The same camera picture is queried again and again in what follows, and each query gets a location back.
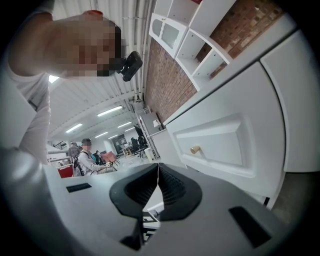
door knob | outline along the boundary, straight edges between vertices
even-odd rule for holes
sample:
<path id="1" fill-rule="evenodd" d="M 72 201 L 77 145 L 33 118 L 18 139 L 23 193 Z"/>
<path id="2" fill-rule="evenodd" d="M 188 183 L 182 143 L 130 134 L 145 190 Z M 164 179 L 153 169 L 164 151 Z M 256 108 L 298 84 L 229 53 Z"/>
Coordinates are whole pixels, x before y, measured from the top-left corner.
<path id="1" fill-rule="evenodd" d="M 199 151 L 200 147 L 199 146 L 193 146 L 190 148 L 190 151 L 192 154 L 195 154 Z"/>

ceiling light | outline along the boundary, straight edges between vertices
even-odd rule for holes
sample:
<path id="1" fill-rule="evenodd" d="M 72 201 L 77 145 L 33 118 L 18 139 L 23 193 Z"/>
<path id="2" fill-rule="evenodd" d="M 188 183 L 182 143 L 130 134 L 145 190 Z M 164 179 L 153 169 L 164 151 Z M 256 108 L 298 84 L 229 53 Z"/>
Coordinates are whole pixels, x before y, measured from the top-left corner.
<path id="1" fill-rule="evenodd" d="M 100 137 L 100 136 L 102 136 L 102 135 L 105 135 L 105 134 L 107 134 L 108 132 L 106 131 L 106 132 L 104 132 L 104 133 L 101 133 L 100 135 L 98 135 L 98 136 L 95 136 L 95 138 L 98 138 L 98 137 Z"/>
<path id="2" fill-rule="evenodd" d="M 111 108 L 111 109 L 109 109 L 109 110 L 107 110 L 105 112 L 102 112 L 102 113 L 98 114 L 97 116 L 101 117 L 101 116 L 103 116 L 105 114 L 108 114 L 108 113 L 110 113 L 112 111 L 116 111 L 116 110 L 120 110 L 120 109 L 122 109 L 122 106 L 117 106 L 117 107 Z"/>
<path id="3" fill-rule="evenodd" d="M 125 132 L 130 131 L 130 130 L 132 130 L 132 129 L 134 129 L 134 127 L 130 128 L 130 129 L 128 129 L 128 130 L 125 130 Z"/>
<path id="4" fill-rule="evenodd" d="M 49 75 L 49 82 L 52 84 L 54 81 L 56 81 L 59 77 L 58 76 L 53 76 Z"/>
<path id="5" fill-rule="evenodd" d="M 117 136 L 118 136 L 118 134 L 117 134 L 117 135 L 114 135 L 114 136 L 112 136 L 112 137 L 110 137 L 110 138 L 108 138 L 108 140 L 109 140 L 109 139 L 112 139 L 112 138 L 114 138 L 114 137 L 117 137 Z"/>
<path id="6" fill-rule="evenodd" d="M 66 131 L 66 133 L 68 134 L 68 133 L 72 132 L 74 129 L 77 129 L 78 127 L 80 127 L 80 126 L 82 126 L 82 123 L 79 123 L 76 126 L 70 128 L 69 130 Z"/>
<path id="7" fill-rule="evenodd" d="M 120 126 L 118 126 L 118 128 L 120 128 L 120 127 L 122 127 L 122 126 L 126 126 L 126 125 L 128 125 L 128 124 L 131 124 L 132 122 L 127 122 L 127 123 L 125 123 L 125 124 L 121 124 Z"/>

white sleeve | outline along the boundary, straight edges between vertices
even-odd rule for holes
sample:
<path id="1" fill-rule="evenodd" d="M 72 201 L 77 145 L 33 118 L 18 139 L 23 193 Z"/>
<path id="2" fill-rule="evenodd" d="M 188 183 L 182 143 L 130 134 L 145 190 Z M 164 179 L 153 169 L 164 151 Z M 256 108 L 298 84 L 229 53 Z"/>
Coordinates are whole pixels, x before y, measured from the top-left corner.
<path id="1" fill-rule="evenodd" d="M 37 113 L 24 134 L 19 148 L 34 155 L 41 163 L 47 165 L 47 137 L 50 123 L 50 96 L 46 88 Z"/>

